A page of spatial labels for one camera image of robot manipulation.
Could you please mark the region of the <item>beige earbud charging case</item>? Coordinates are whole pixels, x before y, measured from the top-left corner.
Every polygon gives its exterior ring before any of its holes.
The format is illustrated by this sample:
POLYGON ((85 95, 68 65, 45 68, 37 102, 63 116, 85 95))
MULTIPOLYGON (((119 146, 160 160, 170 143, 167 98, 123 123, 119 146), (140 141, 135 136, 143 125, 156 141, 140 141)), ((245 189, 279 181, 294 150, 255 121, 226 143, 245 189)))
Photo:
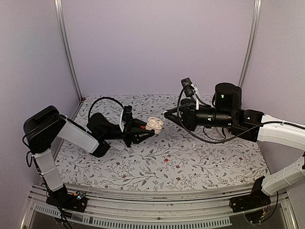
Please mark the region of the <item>beige earbud charging case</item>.
POLYGON ((149 117, 146 123, 146 130, 154 130, 155 132, 160 132, 162 130, 163 121, 157 117, 149 117))

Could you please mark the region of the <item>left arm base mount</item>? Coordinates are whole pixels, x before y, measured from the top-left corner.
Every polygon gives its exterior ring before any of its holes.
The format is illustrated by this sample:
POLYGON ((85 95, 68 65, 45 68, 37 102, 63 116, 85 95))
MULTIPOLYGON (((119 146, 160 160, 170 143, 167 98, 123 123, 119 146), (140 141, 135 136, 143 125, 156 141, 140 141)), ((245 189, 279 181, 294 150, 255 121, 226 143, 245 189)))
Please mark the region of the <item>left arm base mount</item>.
POLYGON ((86 197, 78 199, 73 194, 51 193, 48 195, 46 203, 62 209, 84 213, 87 207, 88 199, 86 197))

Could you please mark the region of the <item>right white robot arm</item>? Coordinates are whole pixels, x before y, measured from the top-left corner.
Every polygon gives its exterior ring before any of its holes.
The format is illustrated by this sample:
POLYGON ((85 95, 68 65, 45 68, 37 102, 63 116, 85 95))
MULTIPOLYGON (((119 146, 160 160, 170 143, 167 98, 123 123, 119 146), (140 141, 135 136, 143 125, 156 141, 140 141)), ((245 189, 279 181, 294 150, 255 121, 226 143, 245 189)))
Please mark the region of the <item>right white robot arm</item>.
MULTIPOLYGON (((182 127, 195 138, 209 143, 222 144, 235 138, 251 142, 269 142, 289 146, 305 152, 305 126, 274 118, 263 112, 243 110, 242 89, 232 83, 219 83, 215 86, 212 105, 201 101, 195 84, 189 78, 182 80, 183 89, 180 92, 176 108, 164 112, 164 117, 182 127), (196 101, 183 99, 196 96, 196 101), (198 126, 205 128, 220 127, 227 129, 233 137, 224 140, 205 140, 191 131, 198 126)), ((264 202, 265 196, 291 186, 305 179, 305 154, 295 162, 280 171, 262 177, 255 181, 252 194, 246 198, 250 208, 258 207, 264 202)))

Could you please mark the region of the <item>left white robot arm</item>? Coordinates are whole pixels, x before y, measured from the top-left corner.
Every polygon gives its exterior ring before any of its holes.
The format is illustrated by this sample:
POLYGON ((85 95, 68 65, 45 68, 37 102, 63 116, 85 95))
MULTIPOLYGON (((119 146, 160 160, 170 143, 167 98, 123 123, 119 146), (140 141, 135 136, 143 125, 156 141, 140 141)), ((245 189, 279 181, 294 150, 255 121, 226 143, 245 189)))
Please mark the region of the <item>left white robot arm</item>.
POLYGON ((131 106, 124 107, 118 125, 109 122, 101 113, 93 114, 83 128, 50 105, 23 125, 23 142, 33 155, 39 174, 52 192, 52 199, 60 207, 67 207, 71 197, 60 178, 51 152, 56 138, 61 138, 93 155, 102 157, 110 149, 107 140, 123 140, 127 147, 154 136, 154 130, 146 129, 146 123, 134 119, 131 106))

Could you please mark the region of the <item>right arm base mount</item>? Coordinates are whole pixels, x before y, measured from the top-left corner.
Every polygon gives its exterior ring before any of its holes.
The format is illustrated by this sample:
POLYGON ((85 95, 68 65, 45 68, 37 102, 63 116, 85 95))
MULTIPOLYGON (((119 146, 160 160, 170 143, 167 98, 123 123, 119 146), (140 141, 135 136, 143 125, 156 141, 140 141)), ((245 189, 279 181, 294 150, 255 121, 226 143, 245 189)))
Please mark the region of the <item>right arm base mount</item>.
POLYGON ((233 197, 229 201, 229 207, 233 213, 252 210, 271 204, 269 196, 247 194, 233 197))

